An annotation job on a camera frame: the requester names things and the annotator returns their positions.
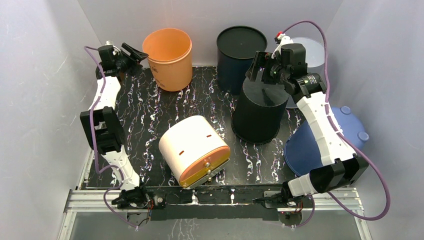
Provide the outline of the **dark navy bucket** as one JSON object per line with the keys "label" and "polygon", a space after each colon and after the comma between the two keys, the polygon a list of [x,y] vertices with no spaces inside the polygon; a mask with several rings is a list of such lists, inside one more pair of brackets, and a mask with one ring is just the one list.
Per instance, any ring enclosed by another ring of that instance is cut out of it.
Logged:
{"label": "dark navy bucket", "polygon": [[216,46],[218,86],[225,93],[239,95],[256,52],[268,46],[267,38],[256,28],[236,25],[218,35]]}

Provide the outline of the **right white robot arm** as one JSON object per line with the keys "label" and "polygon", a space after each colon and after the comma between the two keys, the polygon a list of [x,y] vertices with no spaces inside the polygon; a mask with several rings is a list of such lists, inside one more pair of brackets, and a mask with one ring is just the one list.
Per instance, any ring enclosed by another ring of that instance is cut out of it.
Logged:
{"label": "right white robot arm", "polygon": [[327,86],[318,73],[308,72],[306,49],[300,43],[280,46],[274,53],[257,51],[246,72],[250,81],[262,73],[268,85],[282,85],[305,117],[317,143],[322,166],[282,184],[279,197],[295,207],[303,196],[322,194],[355,183],[369,166],[354,145],[344,140],[327,100]]}

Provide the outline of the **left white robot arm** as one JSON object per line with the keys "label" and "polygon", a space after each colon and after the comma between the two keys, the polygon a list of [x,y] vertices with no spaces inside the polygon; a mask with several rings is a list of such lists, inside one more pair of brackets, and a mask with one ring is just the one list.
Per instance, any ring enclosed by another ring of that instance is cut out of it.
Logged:
{"label": "left white robot arm", "polygon": [[130,191],[141,184],[140,176],[132,167],[127,151],[126,133],[116,114],[116,101],[123,84],[123,74],[148,57],[127,43],[121,47],[110,41],[94,48],[85,46],[90,57],[93,51],[100,59],[96,64],[97,89],[89,109],[80,113],[80,121],[90,148],[94,151],[94,166],[101,174],[110,169],[121,190]]}

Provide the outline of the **black bucket liner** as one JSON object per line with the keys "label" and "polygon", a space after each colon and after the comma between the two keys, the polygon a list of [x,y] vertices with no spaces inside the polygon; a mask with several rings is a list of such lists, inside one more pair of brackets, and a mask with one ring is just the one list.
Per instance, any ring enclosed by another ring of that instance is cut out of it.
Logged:
{"label": "black bucket liner", "polygon": [[290,97],[282,84],[245,79],[231,116],[233,132],[247,143],[269,143],[279,133]]}

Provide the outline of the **tan bucket black rim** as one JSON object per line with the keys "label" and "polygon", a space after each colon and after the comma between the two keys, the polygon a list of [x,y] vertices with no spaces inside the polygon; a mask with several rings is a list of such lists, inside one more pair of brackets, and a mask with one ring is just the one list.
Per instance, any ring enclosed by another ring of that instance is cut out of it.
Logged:
{"label": "tan bucket black rim", "polygon": [[187,87],[193,77],[192,40],[183,30],[164,28],[149,34],[142,43],[157,85],[168,92]]}

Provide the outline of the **blue plastic bucket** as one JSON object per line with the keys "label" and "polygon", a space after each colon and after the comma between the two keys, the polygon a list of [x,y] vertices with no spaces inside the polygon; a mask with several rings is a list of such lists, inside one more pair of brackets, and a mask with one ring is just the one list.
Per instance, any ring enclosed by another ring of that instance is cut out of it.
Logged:
{"label": "blue plastic bucket", "polygon": [[[370,139],[362,122],[348,106],[332,107],[331,110],[343,135],[361,150]],[[287,140],[284,147],[284,159],[298,177],[323,166],[318,144],[306,121]]]}

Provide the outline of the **large grey container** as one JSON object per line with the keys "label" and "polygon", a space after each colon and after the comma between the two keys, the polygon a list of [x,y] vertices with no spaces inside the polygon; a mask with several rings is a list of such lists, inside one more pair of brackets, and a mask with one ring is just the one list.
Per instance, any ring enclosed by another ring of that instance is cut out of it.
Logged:
{"label": "large grey container", "polygon": [[291,39],[294,43],[302,44],[306,50],[305,62],[309,73],[317,73],[324,76],[325,48],[317,40],[308,37],[294,37]]}

